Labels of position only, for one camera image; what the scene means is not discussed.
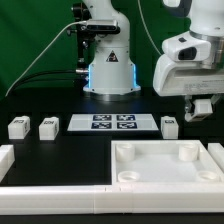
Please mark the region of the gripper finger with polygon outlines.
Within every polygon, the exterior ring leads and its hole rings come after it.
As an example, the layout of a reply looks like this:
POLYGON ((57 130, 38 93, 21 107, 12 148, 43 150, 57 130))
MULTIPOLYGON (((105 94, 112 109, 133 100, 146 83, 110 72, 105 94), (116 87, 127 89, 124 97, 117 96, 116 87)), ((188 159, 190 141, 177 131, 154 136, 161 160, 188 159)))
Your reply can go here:
POLYGON ((214 94, 211 99, 211 105, 215 106, 219 101, 220 101, 220 95, 219 94, 214 94))
POLYGON ((191 121, 192 118, 192 96, 186 95, 184 97, 185 100, 185 106, 184 106, 184 110, 185 110, 185 120, 187 122, 191 121))

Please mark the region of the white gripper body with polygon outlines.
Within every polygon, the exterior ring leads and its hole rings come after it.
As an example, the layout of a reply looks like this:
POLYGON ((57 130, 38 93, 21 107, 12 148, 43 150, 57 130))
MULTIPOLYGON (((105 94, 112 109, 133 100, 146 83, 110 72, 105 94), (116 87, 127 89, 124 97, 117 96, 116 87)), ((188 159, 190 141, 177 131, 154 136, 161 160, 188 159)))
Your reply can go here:
POLYGON ((224 37, 187 31, 162 43, 153 87, 160 96, 224 93, 224 37))

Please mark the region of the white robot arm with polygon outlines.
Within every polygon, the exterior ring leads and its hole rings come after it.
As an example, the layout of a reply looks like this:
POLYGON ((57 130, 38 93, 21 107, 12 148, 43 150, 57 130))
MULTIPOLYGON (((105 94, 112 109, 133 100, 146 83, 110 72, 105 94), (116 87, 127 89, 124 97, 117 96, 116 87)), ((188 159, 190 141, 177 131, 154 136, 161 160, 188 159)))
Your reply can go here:
MULTIPOLYGON (((129 20, 111 0, 82 0, 91 18, 84 29, 96 34, 96 48, 84 91, 103 100, 138 92, 136 69, 129 57, 129 20)), ((185 120, 201 121, 224 94, 224 0, 162 0, 177 17, 187 17, 187 32, 162 43, 153 76, 160 96, 185 97, 185 120)))

